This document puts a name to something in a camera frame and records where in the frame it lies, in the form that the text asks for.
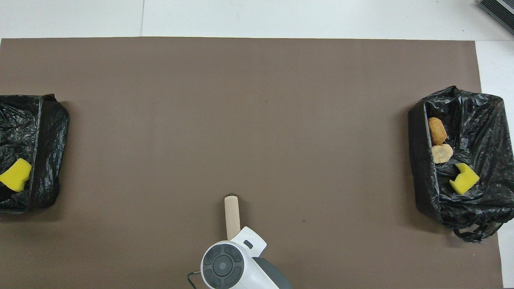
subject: black circular cap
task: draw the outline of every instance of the black circular cap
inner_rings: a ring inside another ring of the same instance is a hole
[[[212,269],[218,276],[227,276],[232,271],[232,260],[227,255],[221,255],[214,259]]]

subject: bag handle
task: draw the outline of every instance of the bag handle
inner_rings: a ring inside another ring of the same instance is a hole
[[[479,225],[473,232],[460,232],[454,229],[453,233],[466,242],[482,243],[482,239],[494,235],[502,225],[503,223],[488,223]]]

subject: black cable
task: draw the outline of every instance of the black cable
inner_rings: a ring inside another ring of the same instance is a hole
[[[200,271],[196,271],[196,272],[191,272],[188,274],[188,281],[189,281],[189,284],[191,284],[191,286],[193,286],[194,289],[196,289],[196,286],[194,285],[193,281],[191,281],[191,279],[189,279],[189,277],[193,276],[193,275],[196,275],[196,274],[200,274]]]

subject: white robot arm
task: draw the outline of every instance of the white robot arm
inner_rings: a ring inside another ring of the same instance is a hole
[[[225,198],[227,239],[210,246],[200,266],[210,289],[292,289],[291,284],[260,255],[266,242],[253,230],[241,230],[237,197]]]

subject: white table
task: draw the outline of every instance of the white table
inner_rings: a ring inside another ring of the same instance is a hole
[[[474,0],[0,1],[0,38],[138,36],[474,40],[482,91],[514,122],[514,35]],[[498,238],[514,287],[514,221]]]

